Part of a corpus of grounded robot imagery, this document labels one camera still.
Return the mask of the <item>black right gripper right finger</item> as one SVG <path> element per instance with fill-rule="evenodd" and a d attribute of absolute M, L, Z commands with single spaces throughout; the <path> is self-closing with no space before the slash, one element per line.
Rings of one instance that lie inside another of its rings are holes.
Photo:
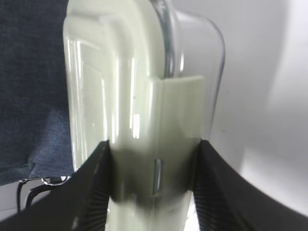
<path fill-rule="evenodd" d="M 193 195 L 201 231 L 306 231 L 308 218 L 270 198 L 241 177 L 201 140 Z"/>

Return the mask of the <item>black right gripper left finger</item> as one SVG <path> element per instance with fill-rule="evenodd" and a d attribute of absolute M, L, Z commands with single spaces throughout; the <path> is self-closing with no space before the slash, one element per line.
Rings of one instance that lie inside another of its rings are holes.
<path fill-rule="evenodd" d="M 100 142 L 72 177 L 0 224 L 2 231 L 103 231 L 110 196 L 110 148 Z"/>

